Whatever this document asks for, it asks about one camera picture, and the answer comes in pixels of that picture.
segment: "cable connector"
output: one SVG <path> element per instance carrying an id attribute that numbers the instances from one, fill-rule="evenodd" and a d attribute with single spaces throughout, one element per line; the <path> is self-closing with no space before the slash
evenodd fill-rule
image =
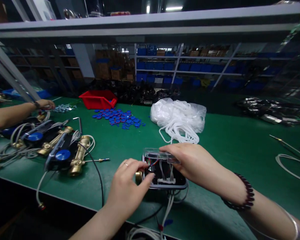
<path id="1" fill-rule="evenodd" d="M 39 206 L 38 206 L 38 208 L 39 208 L 41 211 L 43 211 L 43 210 L 46 208 L 46 206 L 45 206 L 43 203 L 40 203 Z"/>
<path id="2" fill-rule="evenodd" d="M 274 136 L 272 136 L 272 135 L 270 135 L 270 134 L 269 134 L 269 136 L 270 136 L 270 137 L 273 137 L 273 138 L 275 138 L 275 139 L 277 139 L 278 141 L 282 141 L 281 138 L 274 137 Z"/>

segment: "brass pipe fitting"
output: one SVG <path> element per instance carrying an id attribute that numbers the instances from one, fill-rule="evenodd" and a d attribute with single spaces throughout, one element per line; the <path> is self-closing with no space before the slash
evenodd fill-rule
<path id="1" fill-rule="evenodd" d="M 57 144 L 57 142 L 59 141 L 61 135 L 63 133 L 71 133 L 73 130 L 72 127 L 66 127 L 64 130 L 60 130 L 58 131 L 58 136 L 56 136 L 51 142 L 49 143 L 43 143 L 42 148 L 40 150 L 38 150 L 38 154 L 43 155 L 43 156 L 47 156 L 50 151 L 54 148 L 54 146 Z"/>
<path id="2" fill-rule="evenodd" d="M 90 137 L 88 136 L 82 136 L 80 139 L 80 143 L 85 147 L 89 147 Z M 85 161 L 83 160 L 84 154 L 86 153 L 86 150 L 78 144 L 78 151 L 74 159 L 71 161 L 71 168 L 69 170 L 69 175 L 71 177 L 78 176 L 82 171 L 82 166 L 85 164 Z"/>
<path id="3" fill-rule="evenodd" d="M 136 183 L 141 183 L 142 182 L 142 172 L 138 171 L 136 172 Z"/>

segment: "white cable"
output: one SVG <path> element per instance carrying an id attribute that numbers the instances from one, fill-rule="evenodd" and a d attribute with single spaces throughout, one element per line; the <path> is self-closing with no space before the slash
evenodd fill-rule
<path id="1" fill-rule="evenodd" d="M 290 215 L 290 213 L 288 213 L 283 207 L 281 207 L 279 204 L 277 204 L 285 213 L 286 215 L 290 218 L 291 222 L 294 225 L 294 229 L 296 231 L 296 235 L 294 236 L 293 240 L 297 240 L 299 238 L 299 229 L 298 229 L 298 225 L 296 223 L 296 221 L 293 219 L 293 217 Z M 268 235 L 265 235 L 264 233 L 260 232 L 259 230 L 255 229 L 253 226 L 250 225 L 250 223 L 248 223 L 246 220 L 244 220 L 252 229 L 254 229 L 256 232 L 260 233 L 261 235 L 267 237 L 268 239 L 271 240 L 277 240 L 275 238 L 269 237 Z"/>
<path id="2" fill-rule="evenodd" d="M 42 175 L 42 177 L 41 177 L 41 179 L 40 179 L 40 182 L 39 182 L 39 184 L 38 184 L 38 187 L 37 187 L 37 191 L 36 191 L 36 199 L 37 199 L 38 205 L 41 204 L 41 201 L 40 201 L 40 199 L 39 199 L 39 189 L 40 189 L 40 187 L 41 187 L 42 181 L 43 181 L 44 177 L 46 176 L 47 172 L 48 172 L 48 171 L 44 172 L 44 174 Z"/>
<path id="3" fill-rule="evenodd" d="M 296 152 L 298 152 L 300 154 L 300 151 L 298 151 L 297 149 L 295 149 L 294 147 L 290 146 L 289 144 L 287 144 L 286 142 L 284 142 L 286 145 L 288 145 L 289 147 L 291 147 L 292 149 L 294 149 Z M 283 158 L 288 158 L 288 159 L 292 159 L 292 160 L 295 160 L 295 161 L 298 161 L 300 162 L 299 159 L 295 158 L 295 157 L 291 157 L 289 155 L 286 155 L 286 154 L 278 154 L 276 156 L 276 161 L 277 163 L 279 164 L 280 167 L 282 167 L 285 171 L 287 171 L 288 173 L 290 173 L 292 176 L 298 178 L 300 180 L 300 177 L 296 174 L 294 174 L 293 172 L 289 171 L 281 162 L 280 158 L 283 157 Z"/>

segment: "green workbench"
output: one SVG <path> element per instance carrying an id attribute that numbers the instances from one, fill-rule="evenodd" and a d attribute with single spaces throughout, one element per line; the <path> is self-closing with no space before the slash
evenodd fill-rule
<path id="1" fill-rule="evenodd" d="M 61 98 L 56 105 L 76 101 Z M 228 101 L 220 103 L 219 108 L 229 108 Z M 131 110 L 141 118 L 145 127 L 130 127 L 123 130 L 111 126 L 108 120 L 92 118 L 94 110 L 87 110 L 83 103 L 77 109 L 66 113 L 51 113 L 54 121 L 81 117 L 83 134 L 92 135 L 96 146 L 92 151 L 95 159 L 110 158 L 110 162 L 97 163 L 107 199 L 112 177 L 119 164 L 128 158 L 141 159 L 145 147 L 158 148 L 165 145 L 159 135 L 159 127 L 152 123 L 150 107 L 117 104 L 123 111 Z M 272 125 L 248 117 L 237 117 L 209 113 L 206 116 L 205 129 L 198 134 L 199 144 L 208 150 L 223 166 L 245 176 L 252 186 L 284 207 L 300 219 L 300 180 L 285 172 L 275 161 L 279 153 L 291 153 L 283 148 L 269 134 L 282 138 L 297 149 L 300 148 L 300 126 L 284 127 Z M 69 126 L 79 129 L 77 120 Z M 8 142 L 0 138 L 0 148 Z M 300 175 L 300 164 L 283 160 L 293 172 Z M 20 159 L 0 170 L 0 178 L 36 189 L 43 174 L 44 159 Z M 101 208 L 101 188 L 99 177 L 93 163 L 83 167 L 78 177 L 66 174 L 48 173 L 41 186 L 41 192 L 65 201 L 93 209 Z M 135 223 L 155 212 L 162 202 L 167 204 L 164 192 L 150 190 L 136 212 L 128 219 Z M 162 221 L 165 209 L 158 214 Z M 226 207 L 220 197 L 190 183 L 189 194 L 181 204 L 175 204 L 168 216 L 173 223 L 164 229 L 164 233 L 179 239 L 255 239 L 237 212 Z M 142 226 L 157 230 L 157 222 L 152 218 Z"/>

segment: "storage shelf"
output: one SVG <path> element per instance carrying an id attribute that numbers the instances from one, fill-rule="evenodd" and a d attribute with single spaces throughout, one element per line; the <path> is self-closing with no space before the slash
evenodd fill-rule
<path id="1" fill-rule="evenodd" d="M 147 70 L 147 69 L 137 69 L 137 71 L 143 72 L 174 72 L 174 70 Z"/>
<path id="2" fill-rule="evenodd" d="M 177 56 L 137 56 L 137 58 L 178 58 Z M 233 60 L 255 60 L 257 58 L 265 58 L 267 57 L 233 57 Z M 190 57 L 190 56 L 180 56 L 180 59 L 215 59 L 215 60 L 229 60 L 230 57 Z M 269 58 L 271 60 L 278 61 L 289 61 L 292 58 Z"/>
<path id="3" fill-rule="evenodd" d="M 16 65 L 16 67 L 46 67 L 46 68 L 50 68 L 50 66 L 33 66 L 33 65 Z M 71 67 L 71 66 L 64 66 L 65 68 L 73 68 L 73 69 L 80 69 L 80 67 Z"/>
<path id="4" fill-rule="evenodd" d="M 192 74 L 210 74 L 210 75 L 221 75 L 221 73 L 213 73 L 213 72 L 190 72 L 190 71 L 177 71 L 177 73 L 192 73 Z M 222 73 L 222 75 L 228 76 L 242 76 L 240 73 Z M 274 75 L 259 75 L 260 77 L 273 77 Z"/>
<path id="5" fill-rule="evenodd" d="M 59 55 L 60 57 L 75 57 L 74 55 Z M 43 55 L 9 55 L 9 57 L 44 57 Z"/>

